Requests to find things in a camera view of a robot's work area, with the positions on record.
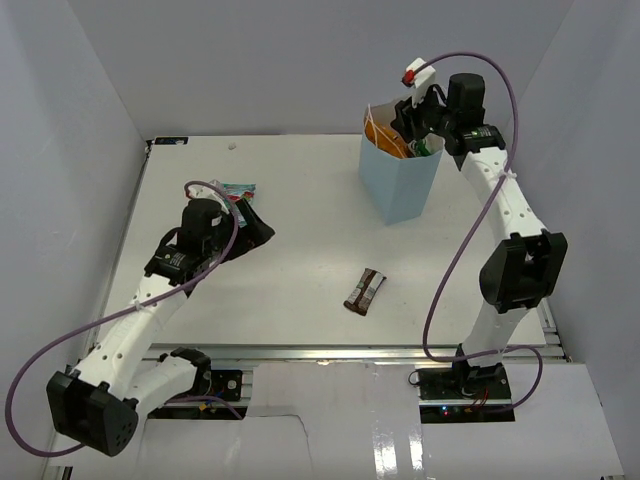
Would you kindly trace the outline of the orange Kettle chips bag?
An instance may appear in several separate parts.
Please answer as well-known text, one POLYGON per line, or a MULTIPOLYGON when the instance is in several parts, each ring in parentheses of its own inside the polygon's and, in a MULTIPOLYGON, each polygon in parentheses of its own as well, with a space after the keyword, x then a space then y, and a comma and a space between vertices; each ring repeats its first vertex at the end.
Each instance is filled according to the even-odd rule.
POLYGON ((366 119, 364 135, 376 148, 395 158, 404 159, 410 156, 407 143, 388 125, 380 125, 366 119))

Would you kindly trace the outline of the yellow green Fox's bag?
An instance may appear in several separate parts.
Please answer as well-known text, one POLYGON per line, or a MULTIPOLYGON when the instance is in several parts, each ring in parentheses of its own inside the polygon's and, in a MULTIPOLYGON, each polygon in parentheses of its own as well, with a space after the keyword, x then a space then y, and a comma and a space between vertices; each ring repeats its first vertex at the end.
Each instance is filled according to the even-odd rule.
POLYGON ((412 157, 428 157, 432 155, 432 151, 428 147, 426 139, 412 140, 408 143, 408 150, 412 157))

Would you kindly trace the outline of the green Fox's candy bag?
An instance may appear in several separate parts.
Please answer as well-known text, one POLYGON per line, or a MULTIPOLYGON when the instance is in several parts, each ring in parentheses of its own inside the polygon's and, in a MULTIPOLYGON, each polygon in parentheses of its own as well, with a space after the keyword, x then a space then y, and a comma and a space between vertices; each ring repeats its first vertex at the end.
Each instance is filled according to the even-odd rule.
MULTIPOLYGON (((223 185, 224 191, 231 202, 236 203, 241 199, 244 199, 247 203, 252 202, 255 195, 255 184, 220 183, 223 185)), ((224 205, 221 207, 221 215, 225 217, 229 215, 229 203, 226 200, 222 202, 224 205)))

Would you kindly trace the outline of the light blue paper bag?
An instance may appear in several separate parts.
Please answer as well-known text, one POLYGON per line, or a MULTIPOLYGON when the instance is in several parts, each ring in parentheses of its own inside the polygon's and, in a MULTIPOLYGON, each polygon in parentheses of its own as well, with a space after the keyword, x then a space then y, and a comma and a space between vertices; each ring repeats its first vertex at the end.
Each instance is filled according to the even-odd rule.
POLYGON ((391 128, 393 118, 392 103, 365 108, 358 166, 359 178, 387 226, 422 214, 444 152, 443 140, 433 134, 425 138, 432 151, 428 157, 398 159, 379 150, 364 135, 364 122, 391 128))

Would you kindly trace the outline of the brown chocolate bar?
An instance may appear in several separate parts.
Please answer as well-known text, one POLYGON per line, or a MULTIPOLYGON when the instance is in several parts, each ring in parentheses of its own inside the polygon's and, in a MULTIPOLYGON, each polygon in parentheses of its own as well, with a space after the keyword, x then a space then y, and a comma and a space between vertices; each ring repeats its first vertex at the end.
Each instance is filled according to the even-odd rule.
POLYGON ((365 268, 356 287, 343 302, 343 306, 360 316, 366 316, 373 299, 385 280, 386 276, 380 271, 365 268))

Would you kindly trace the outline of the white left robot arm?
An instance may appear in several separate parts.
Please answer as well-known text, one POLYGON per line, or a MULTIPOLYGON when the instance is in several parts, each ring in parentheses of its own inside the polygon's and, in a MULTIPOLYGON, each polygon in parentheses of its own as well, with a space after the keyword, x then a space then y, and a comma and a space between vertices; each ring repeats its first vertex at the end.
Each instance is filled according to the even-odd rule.
POLYGON ((174 397, 205 396, 211 360, 199 350, 179 347, 161 355, 145 373, 139 364, 189 299, 197 277, 216 261, 234 260, 274 234, 244 198, 228 207, 210 198, 190 200, 180 226, 162 237, 146 264, 131 312, 116 320, 72 370, 49 380, 46 394, 55 430, 114 457, 150 412, 174 397))

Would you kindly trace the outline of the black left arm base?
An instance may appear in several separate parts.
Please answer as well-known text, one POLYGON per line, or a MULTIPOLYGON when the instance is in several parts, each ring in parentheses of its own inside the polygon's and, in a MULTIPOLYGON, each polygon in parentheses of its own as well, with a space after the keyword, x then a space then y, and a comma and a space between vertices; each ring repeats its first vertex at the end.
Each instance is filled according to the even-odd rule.
POLYGON ((168 419, 243 420, 247 407, 241 403, 243 372, 212 370, 205 395, 181 394, 168 401, 168 419))

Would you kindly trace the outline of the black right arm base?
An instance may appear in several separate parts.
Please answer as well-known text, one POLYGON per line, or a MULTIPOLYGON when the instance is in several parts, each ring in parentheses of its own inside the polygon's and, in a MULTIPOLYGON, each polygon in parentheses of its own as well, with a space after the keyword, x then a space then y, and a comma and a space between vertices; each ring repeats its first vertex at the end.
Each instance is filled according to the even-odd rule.
POLYGON ((462 387, 452 368, 415 369, 407 377, 419 397, 423 425, 515 421, 506 372, 462 387))

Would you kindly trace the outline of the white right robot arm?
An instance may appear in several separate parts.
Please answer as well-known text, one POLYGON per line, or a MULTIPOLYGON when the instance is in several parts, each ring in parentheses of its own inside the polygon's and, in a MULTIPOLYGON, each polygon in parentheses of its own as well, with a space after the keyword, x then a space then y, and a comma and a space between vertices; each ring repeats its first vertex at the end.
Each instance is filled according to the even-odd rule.
POLYGON ((502 368, 519 323, 551 295, 568 242, 538 219, 508 167, 508 152, 497 127, 485 122, 482 76, 460 73, 442 89, 431 67, 409 68, 403 83, 412 91, 398 102, 391 126, 407 142, 434 134, 483 205, 495 249, 479 273, 483 303, 469 336, 452 361, 453 390, 472 399, 502 368))

